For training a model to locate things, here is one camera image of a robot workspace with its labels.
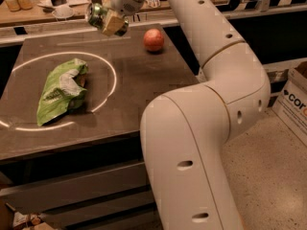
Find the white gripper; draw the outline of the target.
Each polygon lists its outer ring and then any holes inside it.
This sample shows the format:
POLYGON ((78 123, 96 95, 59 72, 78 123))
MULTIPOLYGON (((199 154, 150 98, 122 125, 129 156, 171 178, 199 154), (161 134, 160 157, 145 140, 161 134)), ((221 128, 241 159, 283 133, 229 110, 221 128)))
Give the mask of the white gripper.
POLYGON ((126 20, 124 15, 134 15, 143 6, 144 0, 105 0, 110 8, 103 19, 102 33, 107 36, 126 33, 126 20))

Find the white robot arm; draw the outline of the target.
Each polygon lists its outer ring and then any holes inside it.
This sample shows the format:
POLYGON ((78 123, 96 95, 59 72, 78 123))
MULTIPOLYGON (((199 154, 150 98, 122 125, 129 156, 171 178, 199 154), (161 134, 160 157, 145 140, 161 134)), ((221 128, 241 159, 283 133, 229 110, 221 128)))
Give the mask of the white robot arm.
MULTIPOLYGON (((124 15, 144 0, 108 0, 124 15)), ((152 100, 142 115, 145 166, 164 230, 245 230, 220 150, 252 127, 271 93, 268 75, 210 0, 168 0, 203 71, 201 83, 152 100)))

